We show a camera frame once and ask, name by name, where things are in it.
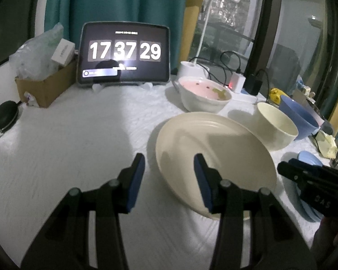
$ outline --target tablet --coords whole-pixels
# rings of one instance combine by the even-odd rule
[[[140,22],[88,22],[80,39],[77,82],[82,86],[166,83],[169,28]]]

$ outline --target yellow cloth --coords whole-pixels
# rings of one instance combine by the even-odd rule
[[[332,135],[328,135],[321,130],[318,132],[315,138],[318,142],[319,152],[322,153],[323,157],[335,159],[338,152],[335,138]]]

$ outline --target white tablecloth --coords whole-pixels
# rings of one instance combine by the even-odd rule
[[[6,100],[19,100],[8,64],[0,67],[0,104]],[[218,221],[181,204],[155,160],[160,128],[185,112],[171,83],[150,91],[107,87],[97,94],[72,86],[48,109],[20,110],[16,125],[0,138],[0,244],[16,264],[70,188],[101,186],[141,152],[146,171],[138,200],[120,216],[130,269],[209,268]],[[232,101],[220,114],[246,125],[253,112],[253,105]],[[277,165],[301,150],[318,156],[309,139],[271,155]],[[308,221],[293,184],[279,176],[275,195],[310,245],[319,224]]]

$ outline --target pink liquid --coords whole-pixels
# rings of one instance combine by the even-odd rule
[[[208,99],[227,100],[225,93],[219,97],[219,93],[223,91],[223,89],[217,89],[206,82],[184,81],[181,85],[198,96]]]

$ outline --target cardboard box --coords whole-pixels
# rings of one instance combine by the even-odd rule
[[[15,77],[20,100],[27,103],[28,100],[24,96],[24,93],[27,91],[35,96],[36,101],[41,108],[49,107],[60,94],[74,84],[75,80],[76,60],[42,81],[19,79],[18,77]]]

